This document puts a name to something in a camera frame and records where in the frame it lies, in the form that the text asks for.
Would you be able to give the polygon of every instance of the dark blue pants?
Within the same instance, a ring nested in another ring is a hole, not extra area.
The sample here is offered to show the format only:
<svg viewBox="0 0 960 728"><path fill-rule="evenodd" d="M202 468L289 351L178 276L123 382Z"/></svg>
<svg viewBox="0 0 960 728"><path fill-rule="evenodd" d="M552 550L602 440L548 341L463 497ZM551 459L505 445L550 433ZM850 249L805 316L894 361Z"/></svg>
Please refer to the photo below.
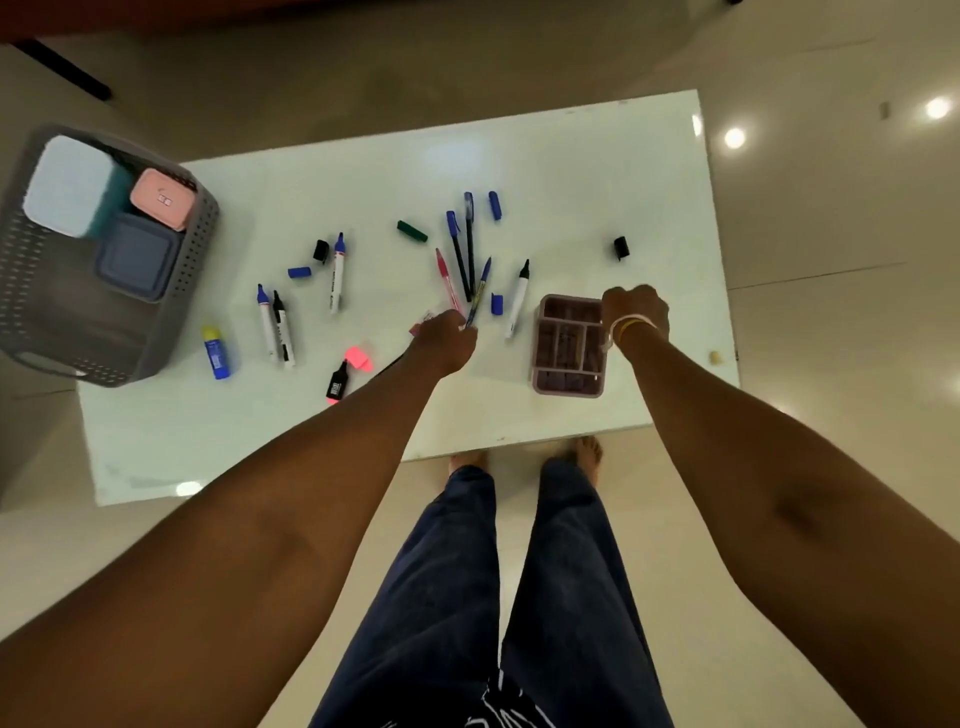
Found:
<svg viewBox="0 0 960 728"><path fill-rule="evenodd" d="M462 726L497 671L493 479L467 466L420 516L311 728ZM576 465L547 461L502 669L558 728L670 726L616 540Z"/></svg>

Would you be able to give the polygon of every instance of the pen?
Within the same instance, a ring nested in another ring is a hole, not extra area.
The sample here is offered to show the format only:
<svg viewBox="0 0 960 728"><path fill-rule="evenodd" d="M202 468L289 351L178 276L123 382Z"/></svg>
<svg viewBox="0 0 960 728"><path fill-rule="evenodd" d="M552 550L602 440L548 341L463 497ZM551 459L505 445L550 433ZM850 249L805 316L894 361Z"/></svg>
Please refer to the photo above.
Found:
<svg viewBox="0 0 960 728"><path fill-rule="evenodd" d="M440 268L441 278L444 279L444 285L446 286L446 295L450 297L450 305L457 309L457 313L461 316L464 315L464 308L460 305L460 300L457 299L457 292L453 290L453 283L450 281L450 273L446 270L446 261L444 260L443 254L440 252L440 248L435 249L437 251L437 267Z"/></svg>
<svg viewBox="0 0 960 728"><path fill-rule="evenodd" d="M509 339L514 335L514 329L516 328L516 321L520 318L520 308L523 306L523 297L527 293L527 284L530 282L530 259L527 258L527 262L523 264L523 267L520 269L520 276L516 280L516 291L514 291L514 302L510 305L510 324L507 325L507 335L504 337Z"/></svg>
<svg viewBox="0 0 960 728"><path fill-rule="evenodd" d="M276 326L274 314L270 310L270 296L259 283L256 285L256 302L260 309L260 322L263 324L263 336L267 340L267 355L276 361Z"/></svg>
<svg viewBox="0 0 960 728"><path fill-rule="evenodd" d="M293 369L297 362L294 360L293 339L290 336L290 327L287 326L287 309L283 307L280 295L274 291L274 318L276 331L280 335L280 352L283 354L283 368Z"/></svg>
<svg viewBox="0 0 960 728"><path fill-rule="evenodd" d="M341 232L337 244L333 246L333 284L330 286L330 310L336 313L340 310L340 293L344 289L344 258L347 256L347 246L344 245L344 234Z"/></svg>
<svg viewBox="0 0 960 728"><path fill-rule="evenodd" d="M473 307L470 309L470 315L467 316L467 322L464 327L470 326L477 315L477 308L480 307L480 299L483 297L483 289L487 285L487 276L490 274L490 264L493 258L487 258L487 264L483 267L483 274L480 276L480 282L477 284L477 295L473 297Z"/></svg>
<svg viewBox="0 0 960 728"><path fill-rule="evenodd" d="M467 203L467 271L470 276L470 295L476 292L473 282L473 193L464 192L464 202Z"/></svg>
<svg viewBox="0 0 960 728"><path fill-rule="evenodd" d="M470 283L467 280L464 257L460 253L460 241L457 240L457 233L460 232L460 227L457 225L457 213L452 209L446 211L446 226L450 228L450 237L453 238L453 250L457 254L457 266L460 268L460 281L464 285L464 295L467 297L467 303L470 303L473 293L470 291Z"/></svg>

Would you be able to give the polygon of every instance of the bracelet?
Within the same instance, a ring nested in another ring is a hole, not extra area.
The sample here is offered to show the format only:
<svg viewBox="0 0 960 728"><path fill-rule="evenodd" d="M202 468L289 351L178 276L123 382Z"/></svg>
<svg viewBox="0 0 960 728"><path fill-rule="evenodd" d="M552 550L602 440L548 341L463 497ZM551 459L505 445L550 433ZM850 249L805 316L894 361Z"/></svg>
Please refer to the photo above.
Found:
<svg viewBox="0 0 960 728"><path fill-rule="evenodd" d="M621 316L610 325L610 330L607 332L607 340L601 347L604 352L608 352L614 343L619 344L619 342L613 341L613 333L616 331L616 325L620 322L625 322L624 325L620 327L620 341L623 340L623 332L626 330L626 328L632 326L633 324L646 324L647 326L657 328L657 325L654 324L654 322L648 316L644 316L642 313L628 313L626 316Z"/></svg>

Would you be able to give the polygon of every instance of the marker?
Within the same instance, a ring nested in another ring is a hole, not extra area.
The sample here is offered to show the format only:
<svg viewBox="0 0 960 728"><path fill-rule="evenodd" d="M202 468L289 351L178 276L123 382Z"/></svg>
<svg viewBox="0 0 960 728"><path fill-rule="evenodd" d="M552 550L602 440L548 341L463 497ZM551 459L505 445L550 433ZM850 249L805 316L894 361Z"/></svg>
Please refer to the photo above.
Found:
<svg viewBox="0 0 960 728"><path fill-rule="evenodd" d="M263 324L263 336L267 340L267 355L271 361L276 361L276 326L274 314L270 310L270 296L263 290L263 286L256 285L256 302L260 309L260 323Z"/></svg>
<svg viewBox="0 0 960 728"><path fill-rule="evenodd" d="M473 306L470 308L470 315L467 316L467 323L465 327L468 327L473 323L473 319L477 315L477 308L480 307L480 299L483 297L483 289L487 285L487 276L490 274L490 264L493 262L493 258L487 258L487 265L483 267L483 275L480 276L480 282L477 283L477 295L473 297Z"/></svg>
<svg viewBox="0 0 960 728"><path fill-rule="evenodd" d="M467 203L467 270L470 276L470 295L476 292L473 281L473 193L464 192L464 202Z"/></svg>
<svg viewBox="0 0 960 728"><path fill-rule="evenodd" d="M460 299L457 298L457 292L453 290L453 282L450 280L450 272L446 270L446 261L444 260L444 255L440 252L440 248L435 248L437 251L437 267L440 268L441 278L444 279L444 286L446 286L446 295L450 297L450 305L457 309L457 313L461 316L464 315L464 308L460 305Z"/></svg>
<svg viewBox="0 0 960 728"><path fill-rule="evenodd" d="M330 404L336 404L344 398L344 394L347 393L348 380L347 361L344 360L344 363L340 365L340 369L333 373L333 376L330 378L330 383L326 387L326 400Z"/></svg>
<svg viewBox="0 0 960 728"><path fill-rule="evenodd" d="M457 225L457 213L452 209L446 211L446 226L450 228L450 237L453 238L453 251L457 254L457 266L460 268L460 282L464 285L464 295L467 297L467 303L470 303L473 292L470 290L467 269L464 268L464 257L460 253L460 241L457 240L457 234L460 232L460 226Z"/></svg>
<svg viewBox="0 0 960 728"><path fill-rule="evenodd" d="M280 300L276 291L274 291L274 319L276 320L276 332L280 335L283 368L293 369L297 366L297 362L294 360L294 345L290 336L290 327L287 326L287 309L283 307L283 301Z"/></svg>
<svg viewBox="0 0 960 728"><path fill-rule="evenodd" d="M520 309L523 307L523 297L527 293L527 284L530 282L530 259L523 264L520 269L520 277L516 280L516 290L514 291L514 302L510 304L510 324L507 325L507 335L509 339L514 335L516 322L520 318Z"/></svg>
<svg viewBox="0 0 960 728"><path fill-rule="evenodd" d="M344 234L341 232L337 244L333 246L333 285L330 286L330 310L336 313L340 310L340 293L344 289L344 258L347 256L347 246L344 245Z"/></svg>

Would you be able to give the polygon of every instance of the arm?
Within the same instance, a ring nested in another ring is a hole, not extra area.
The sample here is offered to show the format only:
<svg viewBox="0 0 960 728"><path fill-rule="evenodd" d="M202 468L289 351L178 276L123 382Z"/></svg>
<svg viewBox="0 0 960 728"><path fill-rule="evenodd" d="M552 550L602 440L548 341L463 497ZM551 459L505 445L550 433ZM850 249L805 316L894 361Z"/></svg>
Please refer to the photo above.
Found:
<svg viewBox="0 0 960 728"><path fill-rule="evenodd" d="M434 386L448 311L383 376L221 475L0 643L0 724L253 728L320 635Z"/></svg>
<svg viewBox="0 0 960 728"><path fill-rule="evenodd" d="M604 296L657 431L743 593L869 726L960 721L960 545L808 427L667 341L650 286Z"/></svg>

